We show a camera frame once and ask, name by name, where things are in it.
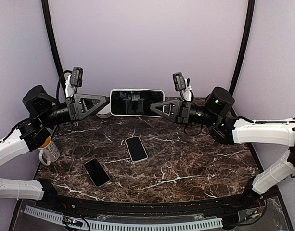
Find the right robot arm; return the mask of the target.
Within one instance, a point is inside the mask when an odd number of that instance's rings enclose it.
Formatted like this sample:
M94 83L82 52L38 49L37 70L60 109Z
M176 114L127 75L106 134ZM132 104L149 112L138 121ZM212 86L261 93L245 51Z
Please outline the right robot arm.
M205 99L204 106L175 99L153 103L150 109L177 124L201 124L220 144L267 143L288 147L284 155L262 173L252 177L239 205L249 209L270 188L295 173L295 117L284 120L257 121L239 116L227 117L235 100L222 87L215 87Z

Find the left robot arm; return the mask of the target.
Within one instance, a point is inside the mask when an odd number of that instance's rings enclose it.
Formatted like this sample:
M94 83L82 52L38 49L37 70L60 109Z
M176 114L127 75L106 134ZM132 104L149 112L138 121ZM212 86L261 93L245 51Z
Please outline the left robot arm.
M18 122L0 140L0 166L10 160L39 149L50 138L53 127L85 119L109 104L109 98L74 93L60 103L42 85L34 86L23 98L29 118ZM0 178L0 199L31 199L43 201L51 210L61 206L61 198L47 179L11 180Z

